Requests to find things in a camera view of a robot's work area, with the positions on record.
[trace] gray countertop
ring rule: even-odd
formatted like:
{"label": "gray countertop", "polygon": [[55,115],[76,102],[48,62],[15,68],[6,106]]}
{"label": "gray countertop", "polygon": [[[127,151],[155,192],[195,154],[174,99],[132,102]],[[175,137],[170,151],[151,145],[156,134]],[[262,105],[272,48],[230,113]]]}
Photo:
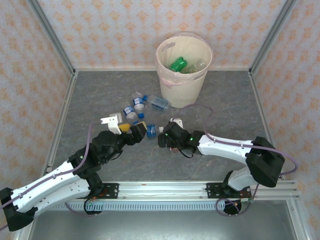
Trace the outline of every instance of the gray countertop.
{"label": "gray countertop", "polygon": [[[135,91],[161,96],[155,71],[80,71],[63,126],[54,167],[59,166],[86,144],[88,125],[109,114],[121,112],[132,101]],[[245,71],[209,71],[197,103],[211,106],[214,117],[207,130],[217,137],[253,140],[265,137],[264,127],[254,92]],[[165,126],[173,116],[181,118],[184,129],[203,130],[209,111],[202,107],[171,108],[167,113],[149,109],[147,124]],[[106,129],[94,128],[92,136]],[[241,163],[217,156],[195,155],[188,159],[180,153],[159,148],[157,139],[143,139],[125,146],[123,154],[98,172],[102,181],[222,181],[231,170],[243,168]]]}

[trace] patterned wallpaper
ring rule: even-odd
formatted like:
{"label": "patterned wallpaper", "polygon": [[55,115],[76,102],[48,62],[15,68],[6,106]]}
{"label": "patterned wallpaper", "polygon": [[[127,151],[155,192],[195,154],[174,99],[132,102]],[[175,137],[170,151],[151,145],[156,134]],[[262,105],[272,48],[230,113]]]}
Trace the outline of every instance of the patterned wallpaper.
{"label": "patterned wallpaper", "polygon": [[26,0],[1,0],[0,41],[0,189],[14,189],[40,176],[70,75]]}
{"label": "patterned wallpaper", "polygon": [[249,68],[285,0],[39,0],[75,68],[154,68],[156,48],[192,32],[212,67]]}
{"label": "patterned wallpaper", "polygon": [[299,160],[292,176],[320,239],[320,4],[299,0],[254,80],[272,139]]}

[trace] wastebasket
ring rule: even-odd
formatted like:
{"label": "wastebasket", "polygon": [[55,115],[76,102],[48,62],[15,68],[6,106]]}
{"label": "wastebasket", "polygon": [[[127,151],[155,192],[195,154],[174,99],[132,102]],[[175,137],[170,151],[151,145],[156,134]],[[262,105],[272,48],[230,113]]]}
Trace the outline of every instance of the wastebasket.
{"label": "wastebasket", "polygon": [[[183,108],[196,102],[213,55],[209,44],[192,33],[179,33],[160,44],[155,53],[156,71],[161,95],[172,107]],[[195,73],[173,72],[169,67],[179,57],[187,61],[186,69],[198,60],[204,60],[206,67]]]}

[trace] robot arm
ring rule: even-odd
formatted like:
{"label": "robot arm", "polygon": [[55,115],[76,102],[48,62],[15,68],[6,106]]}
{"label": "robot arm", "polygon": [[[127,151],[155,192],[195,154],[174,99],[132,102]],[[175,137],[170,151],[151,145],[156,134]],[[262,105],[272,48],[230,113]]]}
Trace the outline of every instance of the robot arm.
{"label": "robot arm", "polygon": [[[104,185],[96,172],[103,164],[120,156],[125,145],[140,143],[147,131],[143,122],[131,126],[129,133],[120,131],[116,118],[108,117],[101,120],[102,124],[108,123],[109,130],[100,132],[92,139],[85,162],[79,169],[73,171],[82,162],[86,146],[38,180],[14,190],[6,187],[0,191],[2,205],[17,198],[3,208],[10,231],[27,226],[35,215],[57,204],[76,198],[98,196]],[[37,187],[24,193],[35,185]]]}
{"label": "robot arm", "polygon": [[215,155],[246,165],[243,169],[231,171],[227,174],[222,186],[223,189],[217,190],[225,195],[241,191],[250,185],[261,184],[269,188],[277,185],[285,162],[285,158],[281,154],[232,145],[262,146],[274,149],[265,138],[257,137],[253,141],[241,141],[214,137],[212,135],[211,137],[230,144],[212,141],[202,131],[189,133],[176,122],[171,121],[164,128],[163,133],[158,136],[158,145],[161,148],[177,148],[187,158],[191,158],[193,154]]}

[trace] green plastic bottle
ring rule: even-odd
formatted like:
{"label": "green plastic bottle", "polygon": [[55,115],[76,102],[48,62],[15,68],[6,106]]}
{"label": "green plastic bottle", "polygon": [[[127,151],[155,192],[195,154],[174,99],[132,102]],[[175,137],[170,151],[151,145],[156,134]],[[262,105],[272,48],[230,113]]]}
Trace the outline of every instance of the green plastic bottle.
{"label": "green plastic bottle", "polygon": [[170,70],[172,72],[181,72],[183,68],[185,68],[188,65],[187,61],[181,56],[178,57],[177,60],[175,60],[174,63],[170,66]]}

